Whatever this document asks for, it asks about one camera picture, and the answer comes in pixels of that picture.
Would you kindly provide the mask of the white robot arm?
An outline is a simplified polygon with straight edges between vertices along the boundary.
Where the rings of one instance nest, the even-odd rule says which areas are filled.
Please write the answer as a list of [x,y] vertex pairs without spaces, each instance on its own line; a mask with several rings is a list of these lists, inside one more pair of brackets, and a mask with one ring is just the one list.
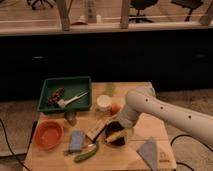
[[158,100],[152,87],[130,89],[118,113],[118,122],[123,128],[132,128],[142,113],[168,122],[213,147],[213,135],[210,134],[213,131],[213,116]]

